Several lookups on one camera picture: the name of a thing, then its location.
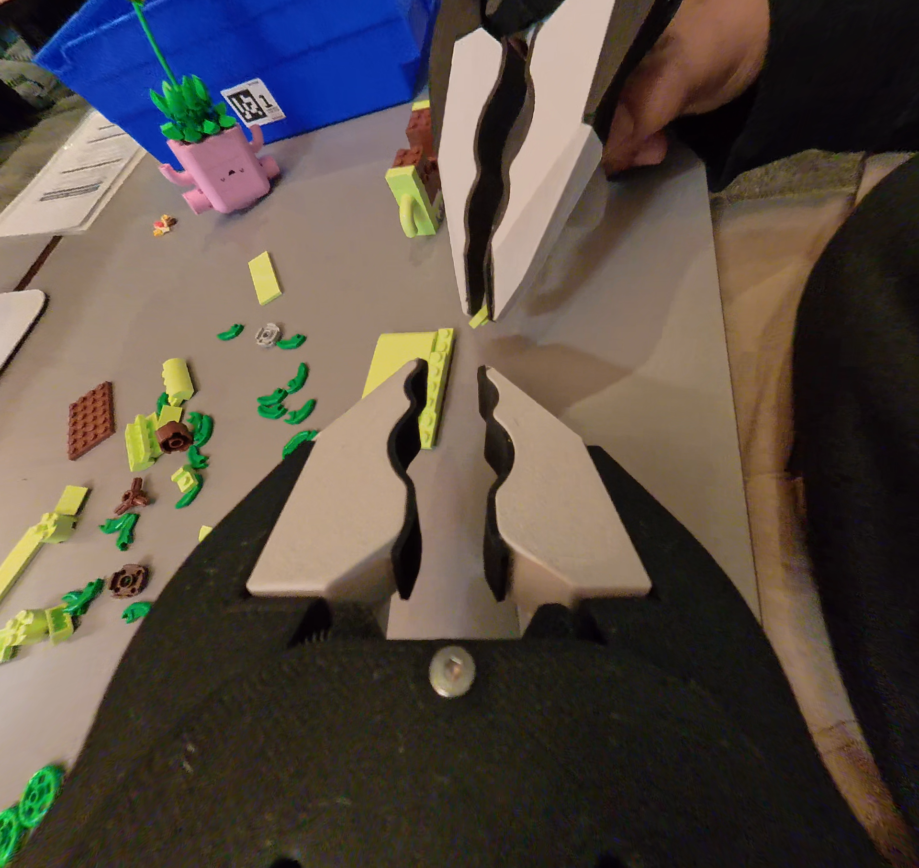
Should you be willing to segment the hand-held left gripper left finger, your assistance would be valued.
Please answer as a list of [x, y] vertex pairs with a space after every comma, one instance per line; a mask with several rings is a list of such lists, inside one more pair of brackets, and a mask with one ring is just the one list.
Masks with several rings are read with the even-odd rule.
[[408, 361], [320, 433], [247, 582], [256, 596], [385, 604], [422, 558], [415, 486], [428, 365]]

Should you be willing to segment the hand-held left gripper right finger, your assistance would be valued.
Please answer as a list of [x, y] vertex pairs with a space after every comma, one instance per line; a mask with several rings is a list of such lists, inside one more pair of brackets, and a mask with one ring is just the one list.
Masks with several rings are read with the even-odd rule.
[[582, 438], [489, 366], [477, 371], [486, 500], [485, 578], [518, 608], [644, 597], [650, 577]]

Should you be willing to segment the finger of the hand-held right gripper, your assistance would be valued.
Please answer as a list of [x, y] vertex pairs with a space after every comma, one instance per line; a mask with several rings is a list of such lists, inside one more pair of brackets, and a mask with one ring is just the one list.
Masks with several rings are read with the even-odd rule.
[[497, 235], [510, 197], [514, 51], [479, 26], [450, 46], [438, 87], [438, 162], [461, 305], [500, 317]]
[[600, 162], [584, 109], [616, 0], [565, 0], [534, 32], [525, 103], [504, 156], [505, 195], [491, 237], [492, 320], [544, 265]]

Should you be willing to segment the brown and lime brick assembly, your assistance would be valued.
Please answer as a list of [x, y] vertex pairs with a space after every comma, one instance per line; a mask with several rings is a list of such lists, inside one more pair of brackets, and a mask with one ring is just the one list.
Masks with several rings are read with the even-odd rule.
[[367, 396], [408, 361], [425, 359], [428, 365], [426, 404], [419, 417], [420, 445], [424, 450], [437, 446], [443, 405], [455, 343], [451, 327], [417, 333], [380, 335], [362, 396]]

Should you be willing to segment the person's right forearm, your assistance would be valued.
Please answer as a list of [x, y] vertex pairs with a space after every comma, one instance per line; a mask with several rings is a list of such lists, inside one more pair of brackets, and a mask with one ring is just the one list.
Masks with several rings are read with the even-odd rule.
[[918, 145], [918, 0], [768, 0], [764, 64], [718, 110], [674, 134], [709, 188], [802, 151], [880, 154]]

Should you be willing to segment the person's right hand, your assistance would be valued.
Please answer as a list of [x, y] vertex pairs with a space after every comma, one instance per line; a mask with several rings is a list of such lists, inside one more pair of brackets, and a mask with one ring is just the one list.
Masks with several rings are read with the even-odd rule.
[[748, 90], [764, 66], [769, 12], [768, 0], [683, 0], [623, 86], [604, 172], [659, 165], [675, 120], [716, 111]]

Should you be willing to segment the scatter of green leaf pieces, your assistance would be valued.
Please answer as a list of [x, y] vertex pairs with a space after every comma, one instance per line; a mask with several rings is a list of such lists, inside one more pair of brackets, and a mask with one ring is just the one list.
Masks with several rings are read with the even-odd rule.
[[[276, 388], [268, 395], [258, 397], [258, 414], [260, 417], [271, 418], [274, 420], [284, 419], [290, 425], [299, 425], [305, 422], [305, 419], [312, 414], [315, 407], [315, 400], [307, 400], [299, 409], [289, 410], [285, 404], [285, 399], [303, 389], [307, 380], [309, 369], [306, 363], [300, 363], [296, 375], [290, 379], [286, 385]], [[162, 394], [157, 406], [159, 411], [164, 405], [167, 405], [167, 394]], [[203, 478], [201, 472], [208, 468], [209, 458], [201, 453], [201, 448], [210, 440], [213, 434], [213, 417], [196, 411], [191, 411], [186, 417], [182, 417], [182, 422], [186, 424], [194, 435], [193, 445], [182, 453], [186, 459], [185, 463], [191, 464]], [[201, 493], [193, 491], [187, 495], [180, 495], [176, 508], [181, 509], [190, 506], [191, 503]], [[107, 534], [114, 534], [116, 545], [120, 551], [126, 551], [134, 542], [134, 530], [139, 519], [136, 508], [144, 505], [147, 494], [144, 492], [144, 482], [141, 477], [135, 477], [132, 480], [132, 486], [123, 498], [117, 515], [113, 518], [106, 519], [100, 524], [99, 529]], [[65, 593], [61, 604], [66, 604], [68, 610], [75, 621], [77, 618], [86, 614], [89, 605], [98, 597], [102, 589], [108, 588], [108, 579], [98, 578], [87, 583], [86, 587], [80, 591], [73, 590]]]

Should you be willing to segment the blue bin with printed tag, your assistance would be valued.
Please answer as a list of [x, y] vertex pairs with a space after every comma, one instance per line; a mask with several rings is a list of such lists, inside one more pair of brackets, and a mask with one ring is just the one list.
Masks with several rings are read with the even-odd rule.
[[[241, 124], [266, 113], [266, 143], [413, 98], [425, 79], [439, 0], [147, 0], [144, 15], [176, 77], [197, 76]], [[180, 168], [150, 90], [166, 78], [131, 5], [89, 0], [36, 64]]]

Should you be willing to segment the stack of lime bricks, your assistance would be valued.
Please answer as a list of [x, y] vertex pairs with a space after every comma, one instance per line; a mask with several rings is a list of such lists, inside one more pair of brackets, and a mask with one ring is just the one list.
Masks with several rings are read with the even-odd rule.
[[125, 429], [125, 445], [132, 473], [149, 469], [162, 454], [156, 436], [157, 415], [137, 415]]

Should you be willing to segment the large lime half-round brick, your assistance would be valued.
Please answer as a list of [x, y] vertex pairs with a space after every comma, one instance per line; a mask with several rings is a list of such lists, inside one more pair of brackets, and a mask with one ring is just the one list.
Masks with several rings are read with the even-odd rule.
[[162, 376], [170, 406], [181, 406], [194, 396], [196, 388], [185, 359], [172, 358], [164, 361]]

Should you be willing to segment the pink toy figure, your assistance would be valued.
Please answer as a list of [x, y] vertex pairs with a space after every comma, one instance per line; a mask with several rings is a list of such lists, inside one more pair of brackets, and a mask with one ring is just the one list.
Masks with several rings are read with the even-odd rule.
[[160, 172], [171, 183], [186, 188], [183, 197], [195, 214], [213, 210], [233, 214], [246, 209], [271, 191], [280, 173], [271, 157], [261, 158], [264, 144], [259, 125], [247, 139], [224, 101], [214, 101], [197, 76], [178, 78], [158, 46], [146, 20], [146, 0], [130, 2], [144, 35], [166, 75], [160, 91], [150, 90], [153, 104], [165, 117], [160, 131], [181, 164], [181, 170], [163, 163]]

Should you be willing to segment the large brown studded plate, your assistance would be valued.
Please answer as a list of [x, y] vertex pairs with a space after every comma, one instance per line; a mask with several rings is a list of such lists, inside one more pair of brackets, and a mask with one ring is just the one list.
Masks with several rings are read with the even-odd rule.
[[115, 429], [113, 387], [104, 381], [69, 406], [67, 458], [78, 460], [112, 436]]

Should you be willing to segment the lime round brick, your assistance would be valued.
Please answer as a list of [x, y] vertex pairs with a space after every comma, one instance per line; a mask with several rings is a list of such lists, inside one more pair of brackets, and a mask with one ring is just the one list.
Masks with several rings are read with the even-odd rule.
[[23, 609], [1, 629], [1, 662], [13, 659], [18, 651], [49, 638], [50, 629], [45, 609]]

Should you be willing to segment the white stand base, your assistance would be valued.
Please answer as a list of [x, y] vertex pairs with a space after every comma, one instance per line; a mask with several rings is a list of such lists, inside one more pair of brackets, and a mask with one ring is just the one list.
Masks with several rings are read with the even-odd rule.
[[48, 303], [41, 290], [1, 293], [1, 372], [40, 320]]

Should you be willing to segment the printed paper sheet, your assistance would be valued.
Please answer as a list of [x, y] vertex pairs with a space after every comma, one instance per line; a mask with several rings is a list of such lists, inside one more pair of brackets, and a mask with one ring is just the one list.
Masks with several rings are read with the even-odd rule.
[[1, 215], [2, 237], [82, 233], [146, 151], [121, 127], [90, 110]]

